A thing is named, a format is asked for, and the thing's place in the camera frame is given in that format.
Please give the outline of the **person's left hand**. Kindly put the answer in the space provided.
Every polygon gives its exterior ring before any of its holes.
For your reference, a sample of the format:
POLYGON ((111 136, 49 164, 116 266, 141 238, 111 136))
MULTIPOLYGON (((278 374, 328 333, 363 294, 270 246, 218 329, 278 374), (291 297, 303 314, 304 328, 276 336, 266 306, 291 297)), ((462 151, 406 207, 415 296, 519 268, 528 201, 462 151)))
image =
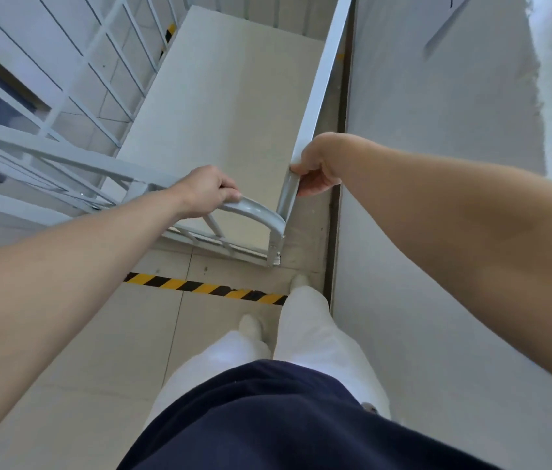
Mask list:
POLYGON ((169 188, 175 219, 204 217, 223 205, 213 205, 208 200, 209 172, 222 171, 213 165, 201 166, 169 188))

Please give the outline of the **person's right hand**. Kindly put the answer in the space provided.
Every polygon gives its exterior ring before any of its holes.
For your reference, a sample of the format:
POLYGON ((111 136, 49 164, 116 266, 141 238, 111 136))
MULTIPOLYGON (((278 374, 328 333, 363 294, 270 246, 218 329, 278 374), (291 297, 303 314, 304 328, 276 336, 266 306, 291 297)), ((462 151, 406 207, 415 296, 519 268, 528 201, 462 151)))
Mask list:
POLYGON ((355 136, 346 133, 320 134, 303 149, 300 158, 290 165, 290 172, 295 174, 299 181, 300 176, 307 172, 325 172, 340 178, 337 161, 351 150, 354 139, 355 136))

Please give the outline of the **person's left forearm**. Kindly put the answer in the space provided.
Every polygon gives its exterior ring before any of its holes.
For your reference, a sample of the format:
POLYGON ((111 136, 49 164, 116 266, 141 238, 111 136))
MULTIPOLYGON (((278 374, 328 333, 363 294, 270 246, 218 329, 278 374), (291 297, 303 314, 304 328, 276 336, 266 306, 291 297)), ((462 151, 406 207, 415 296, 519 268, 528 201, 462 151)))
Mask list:
POLYGON ((184 206, 152 192, 0 248, 0 423, 184 206))

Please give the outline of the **person's right forearm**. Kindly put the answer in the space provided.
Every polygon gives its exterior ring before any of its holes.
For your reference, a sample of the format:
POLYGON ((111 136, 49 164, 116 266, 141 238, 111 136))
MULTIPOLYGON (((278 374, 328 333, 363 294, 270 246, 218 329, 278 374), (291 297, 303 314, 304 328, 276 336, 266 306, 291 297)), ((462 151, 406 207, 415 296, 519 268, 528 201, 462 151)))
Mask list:
POLYGON ((552 374, 552 182, 337 138, 325 165, 396 247, 552 374))

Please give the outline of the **white flat cart platform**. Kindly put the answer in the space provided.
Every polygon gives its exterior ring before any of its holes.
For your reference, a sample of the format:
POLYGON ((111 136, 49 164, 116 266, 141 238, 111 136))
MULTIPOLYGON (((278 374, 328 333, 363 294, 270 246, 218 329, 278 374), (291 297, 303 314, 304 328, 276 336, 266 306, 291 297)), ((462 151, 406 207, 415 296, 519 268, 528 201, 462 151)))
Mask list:
POLYGON ((289 165, 313 136, 351 0, 338 0, 325 41, 193 5, 116 158, 182 177, 214 165, 244 202, 175 236, 280 265, 296 179, 289 165))

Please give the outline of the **yellow black hazard tape strip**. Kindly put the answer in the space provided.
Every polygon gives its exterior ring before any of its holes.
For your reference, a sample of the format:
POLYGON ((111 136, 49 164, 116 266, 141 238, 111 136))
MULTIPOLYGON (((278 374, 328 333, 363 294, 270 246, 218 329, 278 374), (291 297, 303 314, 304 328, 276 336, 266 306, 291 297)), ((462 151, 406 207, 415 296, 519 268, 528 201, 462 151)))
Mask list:
POLYGON ((258 290, 235 289, 230 286, 187 281, 152 274, 130 272, 124 278, 124 283, 138 284, 158 289, 206 294, 233 300, 244 300, 266 305, 282 306, 288 299, 286 294, 265 293, 258 290))

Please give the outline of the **white trousers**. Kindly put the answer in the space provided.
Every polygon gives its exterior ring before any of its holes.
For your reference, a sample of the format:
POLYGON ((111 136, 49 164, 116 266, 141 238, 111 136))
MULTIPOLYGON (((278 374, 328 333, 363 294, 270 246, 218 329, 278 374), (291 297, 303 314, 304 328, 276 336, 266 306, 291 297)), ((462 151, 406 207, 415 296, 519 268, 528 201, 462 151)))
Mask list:
POLYGON ((171 375, 156 397, 146 425, 191 389, 261 359, 268 364, 293 363, 329 375, 367 410, 375 409, 381 417, 392 419, 389 398, 362 348, 337 327, 327 300, 304 286, 290 294, 281 310, 273 353, 265 342, 248 339, 238 330, 228 332, 171 375))

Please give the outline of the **white metal grid fence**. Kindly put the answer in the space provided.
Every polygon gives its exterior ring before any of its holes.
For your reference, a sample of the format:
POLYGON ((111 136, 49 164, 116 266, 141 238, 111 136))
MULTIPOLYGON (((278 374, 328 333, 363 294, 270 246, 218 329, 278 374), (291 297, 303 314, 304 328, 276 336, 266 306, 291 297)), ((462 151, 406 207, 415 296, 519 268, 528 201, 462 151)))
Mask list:
POLYGON ((0 0, 0 125, 116 156, 195 0, 0 0))

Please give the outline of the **navy blue shirt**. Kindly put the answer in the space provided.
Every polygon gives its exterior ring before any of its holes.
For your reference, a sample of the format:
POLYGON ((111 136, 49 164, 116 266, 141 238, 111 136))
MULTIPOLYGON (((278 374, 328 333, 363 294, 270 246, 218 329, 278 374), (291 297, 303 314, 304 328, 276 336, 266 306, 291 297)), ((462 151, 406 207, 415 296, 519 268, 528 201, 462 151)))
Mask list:
POLYGON ((333 377, 258 360, 180 396, 117 470, 501 470, 364 408, 333 377))

